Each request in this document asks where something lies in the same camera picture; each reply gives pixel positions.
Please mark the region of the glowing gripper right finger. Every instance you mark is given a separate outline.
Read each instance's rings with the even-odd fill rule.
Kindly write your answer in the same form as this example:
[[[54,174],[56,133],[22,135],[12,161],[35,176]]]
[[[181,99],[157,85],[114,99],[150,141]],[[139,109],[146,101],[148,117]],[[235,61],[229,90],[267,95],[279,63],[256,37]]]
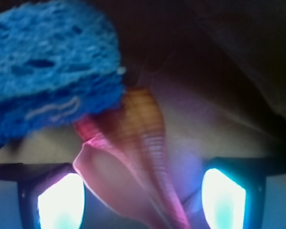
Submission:
[[[212,229],[286,229],[286,159],[216,157],[201,197]]]

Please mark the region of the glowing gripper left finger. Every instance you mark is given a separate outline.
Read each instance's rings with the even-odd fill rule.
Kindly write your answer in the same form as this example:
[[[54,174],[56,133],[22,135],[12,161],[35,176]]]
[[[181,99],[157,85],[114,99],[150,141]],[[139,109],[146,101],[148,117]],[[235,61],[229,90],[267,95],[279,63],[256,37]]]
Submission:
[[[79,229],[84,207],[70,163],[0,164],[0,229]]]

